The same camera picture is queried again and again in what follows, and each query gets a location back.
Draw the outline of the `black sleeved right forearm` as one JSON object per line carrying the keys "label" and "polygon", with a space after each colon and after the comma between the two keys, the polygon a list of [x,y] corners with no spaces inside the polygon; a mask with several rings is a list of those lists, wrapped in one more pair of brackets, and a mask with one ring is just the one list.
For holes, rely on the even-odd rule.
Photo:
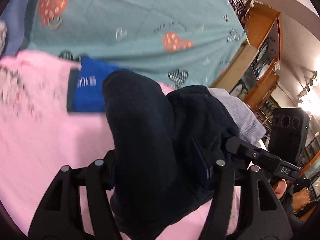
{"label": "black sleeved right forearm", "polygon": [[293,214],[293,185],[291,182],[287,183],[286,190],[279,200],[284,208],[284,211],[286,212],[292,232],[293,234],[296,234],[302,228],[305,222]]}

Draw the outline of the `person's right hand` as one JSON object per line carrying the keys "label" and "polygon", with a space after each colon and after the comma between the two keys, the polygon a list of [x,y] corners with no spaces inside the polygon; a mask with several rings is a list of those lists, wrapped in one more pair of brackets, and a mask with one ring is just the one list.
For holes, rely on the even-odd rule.
{"label": "person's right hand", "polygon": [[276,182],[273,186],[273,191],[274,191],[274,194],[276,195],[276,197],[278,199],[280,199],[286,192],[286,189],[287,189],[287,183],[284,179]]}

